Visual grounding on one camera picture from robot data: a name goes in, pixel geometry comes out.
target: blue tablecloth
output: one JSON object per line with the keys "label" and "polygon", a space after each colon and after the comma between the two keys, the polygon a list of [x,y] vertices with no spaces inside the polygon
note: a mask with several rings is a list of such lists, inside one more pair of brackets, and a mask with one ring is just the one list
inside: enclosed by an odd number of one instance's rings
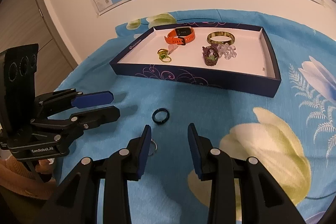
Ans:
{"label": "blue tablecloth", "polygon": [[[84,93],[110,90],[120,109],[117,122],[86,130],[70,147],[59,171],[61,180],[85,156],[94,160],[138,137],[146,124],[158,150],[148,158],[139,182],[129,182],[132,223],[206,223],[209,184],[194,175],[187,140],[193,122],[202,136],[231,156],[255,155],[268,168],[307,220],[314,224],[336,192],[336,42],[280,17],[235,10],[172,12],[177,22],[237,22],[263,26],[278,60],[282,82],[274,98],[149,78],[117,76],[109,61],[148,29],[117,27],[120,37],[107,41],[83,61],[58,88]],[[152,122],[165,107],[170,119]],[[53,118],[68,118],[77,109]],[[102,223],[102,190],[98,206]]]}

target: brown and yellow bangle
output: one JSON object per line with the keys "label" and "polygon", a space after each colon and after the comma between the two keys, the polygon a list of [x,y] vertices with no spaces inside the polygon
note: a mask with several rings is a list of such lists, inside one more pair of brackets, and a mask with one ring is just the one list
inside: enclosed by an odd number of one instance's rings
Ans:
{"label": "brown and yellow bangle", "polygon": [[[229,37],[231,39],[228,40],[228,41],[216,41],[216,40],[211,39],[213,37],[218,37],[218,36]],[[227,43],[229,45],[232,45],[235,42],[235,36],[233,34],[229,33],[229,32],[218,31],[218,32],[213,32],[213,33],[208,34],[207,41],[208,41],[209,44],[225,44],[225,43]]]}
{"label": "brown and yellow bangle", "polygon": [[157,54],[159,55],[159,59],[164,63],[171,62],[171,58],[168,56],[168,50],[167,49],[160,49],[157,51]]}

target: blue gripper pad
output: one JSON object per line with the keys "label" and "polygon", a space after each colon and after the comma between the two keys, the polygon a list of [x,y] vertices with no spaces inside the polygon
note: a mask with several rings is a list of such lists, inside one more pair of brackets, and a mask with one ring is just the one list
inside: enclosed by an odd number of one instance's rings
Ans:
{"label": "blue gripper pad", "polygon": [[138,177],[138,179],[141,178],[141,176],[144,174],[145,172],[145,167],[146,167],[146,163],[147,163],[147,158],[148,158],[148,152],[149,152],[149,148],[151,145],[151,139],[152,139],[152,130],[151,127],[149,125],[146,125],[142,136],[141,136],[141,140],[143,138],[143,143],[142,143],[142,147],[140,149],[140,153],[138,156],[138,169],[136,172],[136,175]]}
{"label": "blue gripper pad", "polygon": [[111,104],[112,101],[113,94],[110,91],[101,91],[77,95],[71,100],[71,105],[77,108],[85,108]]}
{"label": "blue gripper pad", "polygon": [[194,124],[190,124],[188,126],[188,142],[190,147],[190,153],[191,157],[193,158],[195,173],[197,174],[198,178],[201,179],[203,175],[202,158],[196,138],[199,138],[199,136],[196,132],[195,126]]}

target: camera lens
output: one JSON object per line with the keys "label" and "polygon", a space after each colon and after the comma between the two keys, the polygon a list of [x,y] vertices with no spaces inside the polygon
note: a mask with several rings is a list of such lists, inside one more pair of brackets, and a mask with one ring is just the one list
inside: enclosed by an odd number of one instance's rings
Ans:
{"label": "camera lens", "polygon": [[28,70],[28,58],[24,57],[22,58],[21,62],[20,62],[20,73],[22,76],[26,75]]}
{"label": "camera lens", "polygon": [[9,73],[8,73],[8,77],[11,82],[14,81],[16,74],[17,74],[17,66],[13,62],[12,65],[9,67]]}
{"label": "camera lens", "polygon": [[34,68],[36,66],[36,55],[34,55],[34,54],[31,57],[30,66],[31,66],[31,68]]}

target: orange watch strap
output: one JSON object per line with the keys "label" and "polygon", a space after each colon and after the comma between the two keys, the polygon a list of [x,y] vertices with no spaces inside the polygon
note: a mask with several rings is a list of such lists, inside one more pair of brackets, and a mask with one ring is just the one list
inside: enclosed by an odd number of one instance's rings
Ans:
{"label": "orange watch strap", "polygon": [[168,44],[177,44],[177,45],[185,45],[189,42],[192,42],[195,39],[195,31],[192,27],[190,27],[191,29],[191,34],[185,37],[176,37],[176,29],[170,31],[167,35],[167,37],[165,37],[165,40]]}

